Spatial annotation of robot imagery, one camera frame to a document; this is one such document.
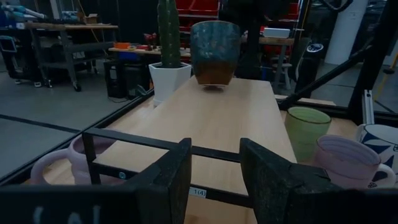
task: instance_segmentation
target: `concrete floor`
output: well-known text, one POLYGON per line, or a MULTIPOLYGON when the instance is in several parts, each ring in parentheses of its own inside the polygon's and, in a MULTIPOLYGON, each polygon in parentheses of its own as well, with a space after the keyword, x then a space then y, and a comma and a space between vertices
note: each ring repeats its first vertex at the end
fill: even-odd
MULTIPOLYGON (((53 88, 34 88, 31 82, 16 85, 0 72, 0 115, 81 130, 128 103, 108 99, 103 75, 78 76, 83 89, 79 93, 69 82, 53 88)), ((0 127, 0 178, 73 135, 2 118, 0 127)))
POLYGON ((0 119, 0 178, 73 134, 0 119))
MULTIPOLYGON (((334 67, 322 65, 318 77, 334 67)), ((354 67, 321 86, 313 92, 312 98, 330 100, 339 106, 347 106, 360 68, 360 65, 354 67)), ((81 73, 78 76, 83 89, 80 93, 75 92, 68 82, 56 84, 53 88, 34 88, 29 82, 15 85, 6 72, 0 72, 0 115, 81 130, 127 103, 114 103, 108 99, 103 75, 81 73)), ((291 91, 283 91, 285 95, 290 93, 291 91)), ((384 108, 375 104, 375 109, 398 112, 397 93, 398 76, 395 74, 389 78, 379 98, 384 108)), ((1 118, 0 127, 0 178, 72 135, 65 131, 1 118)))
MULTIPOLYGON (((329 81, 327 84, 321 86, 319 89, 313 91, 311 98, 318 100, 329 100, 335 102, 338 106, 348 106, 351 95, 359 77, 361 71, 361 64, 347 70, 338 77, 329 81)), ((324 63, 318 69, 317 78, 322 77, 330 70, 334 69, 336 65, 330 65, 324 63)), ((374 84, 373 94, 376 94, 376 90, 382 81, 384 76, 383 72, 379 72, 376 83, 374 84)), ((284 95, 289 95, 292 91, 282 90, 284 95)), ((384 85, 383 91, 377 99, 378 103, 374 104, 375 111, 382 112, 395 112, 398 113, 398 72, 391 75, 384 85)))

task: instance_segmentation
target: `cactus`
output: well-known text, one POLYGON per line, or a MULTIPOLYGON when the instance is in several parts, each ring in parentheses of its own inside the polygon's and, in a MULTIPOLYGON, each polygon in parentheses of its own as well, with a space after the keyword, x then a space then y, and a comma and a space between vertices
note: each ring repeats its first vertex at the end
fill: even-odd
POLYGON ((157 22, 162 47, 162 67, 179 68, 181 65, 180 22, 175 0, 159 0, 157 22))

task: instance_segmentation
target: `green cup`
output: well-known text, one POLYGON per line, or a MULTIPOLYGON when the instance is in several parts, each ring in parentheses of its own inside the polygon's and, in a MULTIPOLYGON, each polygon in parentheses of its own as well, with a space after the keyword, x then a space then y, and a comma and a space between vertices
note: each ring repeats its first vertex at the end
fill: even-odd
POLYGON ((328 132, 331 118, 318 110, 292 107, 287 110, 285 127, 297 162, 311 162, 317 140, 328 132))

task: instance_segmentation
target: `mug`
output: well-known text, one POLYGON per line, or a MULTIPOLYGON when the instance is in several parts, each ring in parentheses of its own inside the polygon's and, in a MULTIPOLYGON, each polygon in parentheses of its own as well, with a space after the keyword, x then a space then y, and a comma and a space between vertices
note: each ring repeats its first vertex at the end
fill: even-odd
MULTIPOLYGON (((381 162, 398 175, 398 129, 381 124, 361 124, 355 139, 379 154, 381 162)), ((377 172, 374 182, 382 182, 386 173, 377 172)))
POLYGON ((291 107, 287 110, 285 127, 297 162, 312 161, 317 139, 328 132, 331 118, 318 110, 291 107))
POLYGON ((371 181, 377 171, 387 174, 384 184, 396 182, 394 171, 381 163, 379 155, 369 147, 340 136, 325 135, 317 141, 313 165, 326 170, 333 184, 344 189, 374 188, 371 181))
MULTIPOLYGON (((93 136, 95 154, 100 155, 107 148, 109 148, 115 140, 93 136)), ((86 155, 84 154, 84 145, 81 135, 76 137, 66 149, 61 149, 55 152, 50 152, 41 157, 30 171, 31 184, 49 184, 43 176, 44 169, 57 160, 67 158, 72 164, 72 174, 75 178, 76 184, 91 184, 90 173, 88 172, 88 165, 86 155)), ((103 184, 118 184, 122 180, 101 175, 103 184)))

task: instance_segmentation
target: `label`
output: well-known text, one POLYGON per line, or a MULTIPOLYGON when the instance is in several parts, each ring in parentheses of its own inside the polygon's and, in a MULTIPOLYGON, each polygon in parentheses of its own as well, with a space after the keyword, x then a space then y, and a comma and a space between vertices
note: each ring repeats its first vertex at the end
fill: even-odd
POLYGON ((207 191, 203 189, 198 189, 196 187, 189 188, 189 194, 196 197, 206 198, 206 193, 207 191))

